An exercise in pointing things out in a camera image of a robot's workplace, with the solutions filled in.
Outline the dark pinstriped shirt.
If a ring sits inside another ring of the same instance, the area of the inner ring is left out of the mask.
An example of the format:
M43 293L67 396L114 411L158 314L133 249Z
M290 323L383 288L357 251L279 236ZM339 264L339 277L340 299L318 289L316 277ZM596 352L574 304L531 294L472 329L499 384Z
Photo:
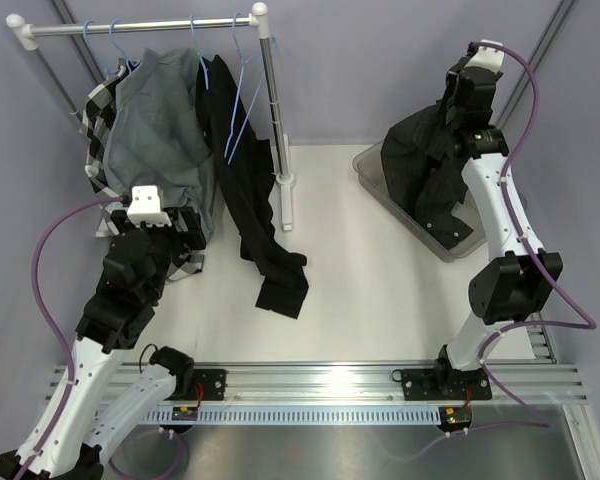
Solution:
M438 104L429 105L393 125L381 146L381 165L390 199L447 250L473 229L453 215L468 187L462 164L434 143L444 140Z

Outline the plain black shirt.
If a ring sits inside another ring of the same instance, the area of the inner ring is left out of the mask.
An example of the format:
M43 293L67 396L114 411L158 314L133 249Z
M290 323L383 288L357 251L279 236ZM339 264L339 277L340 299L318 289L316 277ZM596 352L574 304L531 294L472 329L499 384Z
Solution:
M275 240L274 166L270 143L259 139L240 99L237 85L218 55L197 73L197 120L214 157L220 190L241 237L240 256L255 264L263 277L256 306L296 319L309 290L307 258L289 252Z

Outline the blue hanger of black shirt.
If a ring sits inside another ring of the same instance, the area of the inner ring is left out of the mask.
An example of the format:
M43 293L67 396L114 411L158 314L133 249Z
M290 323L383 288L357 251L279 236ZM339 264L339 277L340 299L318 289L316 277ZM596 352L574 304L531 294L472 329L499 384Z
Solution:
M195 18L193 15L189 16L189 28L190 28L190 32L191 32L192 42L194 44L194 49L197 54L198 63L199 63L200 68L202 69L204 88L205 88L205 91L209 91L209 89L210 89L209 69L208 69L206 60L199 48L199 45L198 45L198 42L196 39L196 25L195 25Z

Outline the blue hanger of pinstriped shirt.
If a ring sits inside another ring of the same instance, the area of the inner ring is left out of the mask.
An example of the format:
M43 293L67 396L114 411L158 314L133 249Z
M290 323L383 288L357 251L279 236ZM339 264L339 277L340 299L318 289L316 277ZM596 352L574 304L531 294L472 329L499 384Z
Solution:
M251 99L251 102L249 103L249 106L247 108L243 108L244 115L242 117L241 123L238 123L239 107L243 105L241 94L242 94L242 86L243 86L244 78L245 78L246 66L250 62L252 62L257 56L260 56L263 53L263 48L259 47L257 52L253 53L249 57L246 57L243 54L240 42L239 42L239 40L237 38L237 34L236 34L237 20L240 17L241 17L240 13L235 13L232 18L232 25L231 25L232 38L233 38L236 52L237 52L237 55L238 55L238 58L240 61L240 71L239 71L238 83L236 84L236 92L235 92L233 108L232 108L232 112L231 112L229 134L228 134L228 137L227 137L227 140L225 143L225 147L224 147L223 157L226 161L227 166L230 166L234 161L238 146L241 142L244 131L246 130L247 123L250 119L251 112L254 108L255 101L257 100L257 98L259 96L259 92L260 92L262 85L264 83L264 80L265 80L265 71L262 71L259 81L258 81L258 84L256 86L255 93L253 94L253 97Z

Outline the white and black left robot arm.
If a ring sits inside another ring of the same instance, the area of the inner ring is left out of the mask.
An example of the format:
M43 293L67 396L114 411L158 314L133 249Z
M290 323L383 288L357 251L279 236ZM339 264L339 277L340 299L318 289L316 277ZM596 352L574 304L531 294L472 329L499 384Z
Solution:
M94 295L84 307L76 339L63 347L67 367L41 419L16 450L0 454L2 479L99 479L111 457L159 402L205 391L194 361L162 347L104 412L97 408L161 299L172 264L190 253L175 212L118 210Z

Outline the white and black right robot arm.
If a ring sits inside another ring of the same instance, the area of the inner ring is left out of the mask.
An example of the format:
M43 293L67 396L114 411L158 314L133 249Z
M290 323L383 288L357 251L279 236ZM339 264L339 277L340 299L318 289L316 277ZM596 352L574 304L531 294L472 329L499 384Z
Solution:
M471 312L434 363L430 384L449 400L491 398L486 356L544 307L563 271L561 256L545 249L527 219L507 142L490 123L501 66L501 55L489 50L464 57L447 74L440 108L488 245L488 263L468 286Z

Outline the grey shirt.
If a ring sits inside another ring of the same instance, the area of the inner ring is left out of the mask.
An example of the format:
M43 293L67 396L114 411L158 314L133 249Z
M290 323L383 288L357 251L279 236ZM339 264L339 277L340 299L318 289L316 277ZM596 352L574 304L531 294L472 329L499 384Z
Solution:
M117 114L105 147L111 189L156 185L167 207L192 207L203 233L214 232L214 157L196 114L199 63L193 49L144 51L116 87Z

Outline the black white checked shirt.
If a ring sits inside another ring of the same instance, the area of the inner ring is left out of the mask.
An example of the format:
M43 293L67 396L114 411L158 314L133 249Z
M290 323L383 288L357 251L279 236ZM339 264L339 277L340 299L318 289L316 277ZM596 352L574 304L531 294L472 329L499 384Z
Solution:
M103 165L105 146L117 114L116 87L129 75L125 66L97 85L87 96L80 131L88 140L85 173L98 199L116 197L108 185ZM168 282L201 273L204 266L202 253L186 253L175 260L168 270Z

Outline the blue hanger of checked shirt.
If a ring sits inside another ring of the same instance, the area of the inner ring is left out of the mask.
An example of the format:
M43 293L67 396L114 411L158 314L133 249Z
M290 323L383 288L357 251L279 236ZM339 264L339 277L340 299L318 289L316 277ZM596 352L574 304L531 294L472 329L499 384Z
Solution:
M88 35L89 26L93 23L92 20L86 20L82 25L82 39L91 54L95 65L98 68L98 71L102 74L105 80L108 80L112 77L113 73L108 69L106 63L100 58L97 54L97 51L94 49L93 44L91 43Z

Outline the blue hanger of grey shirt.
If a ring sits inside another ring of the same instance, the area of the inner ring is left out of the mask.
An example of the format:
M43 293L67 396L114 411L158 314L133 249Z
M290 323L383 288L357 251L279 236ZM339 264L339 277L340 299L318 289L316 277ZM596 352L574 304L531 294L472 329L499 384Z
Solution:
M122 48L122 46L120 45L120 43L116 39L116 34L115 34L116 27L121 22L122 22L122 20L119 19L119 18L117 18L117 19L114 19L109 24L109 27L108 27L108 37L109 37L110 43L118 51L118 53L120 54L121 58L124 60L124 63L126 65L127 70L129 72L132 72L132 71L134 71L140 65L140 62L138 60L131 59L129 57L129 55L125 52L125 50Z

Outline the metal clothes rack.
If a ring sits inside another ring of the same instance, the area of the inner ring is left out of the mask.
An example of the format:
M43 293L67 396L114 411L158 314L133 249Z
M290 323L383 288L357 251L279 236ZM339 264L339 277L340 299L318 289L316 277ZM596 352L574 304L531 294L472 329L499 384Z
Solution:
M81 130L89 141L85 171L101 198L132 197L134 223L170 224L166 209L190 212L205 239L214 232L218 188L241 231L268 229L272 186L280 188L282 228L293 227L292 186L275 79L268 7L257 2L251 14L225 21L256 28L269 92L279 165L268 143L256 139L251 109L241 100L223 59L204 58L185 48L159 54L151 49L117 67L89 94Z

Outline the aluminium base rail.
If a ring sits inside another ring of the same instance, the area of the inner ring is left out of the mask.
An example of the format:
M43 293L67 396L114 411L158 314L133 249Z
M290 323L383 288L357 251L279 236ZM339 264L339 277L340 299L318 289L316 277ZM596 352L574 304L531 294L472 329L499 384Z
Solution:
M226 405L398 405L401 367L391 363L228 363L199 362L198 371L225 371ZM488 363L505 389L492 386L495 405L512 405L511 391L528 405L586 404L587 393L572 365L538 362Z

